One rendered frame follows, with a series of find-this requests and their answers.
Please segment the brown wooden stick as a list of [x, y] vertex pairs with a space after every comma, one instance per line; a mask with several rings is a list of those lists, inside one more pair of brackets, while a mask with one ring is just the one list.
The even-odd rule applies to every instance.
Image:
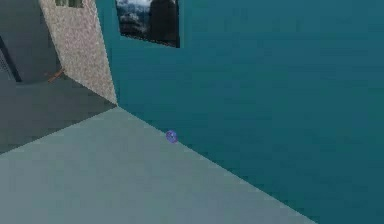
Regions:
[[64, 73], [65, 69], [61, 68], [59, 71], [57, 71], [55, 74], [53, 74], [47, 81], [48, 83], [51, 83], [55, 79], [57, 79], [60, 75]]

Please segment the dark mountain wall picture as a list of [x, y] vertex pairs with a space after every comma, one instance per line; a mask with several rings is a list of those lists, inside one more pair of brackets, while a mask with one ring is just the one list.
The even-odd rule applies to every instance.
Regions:
[[179, 48], [178, 0], [115, 0], [122, 36]]

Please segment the green framed wall picture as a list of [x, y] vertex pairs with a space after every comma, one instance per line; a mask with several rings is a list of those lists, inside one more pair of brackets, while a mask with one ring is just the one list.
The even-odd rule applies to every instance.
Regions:
[[56, 6], [83, 8], [83, 0], [55, 0]]

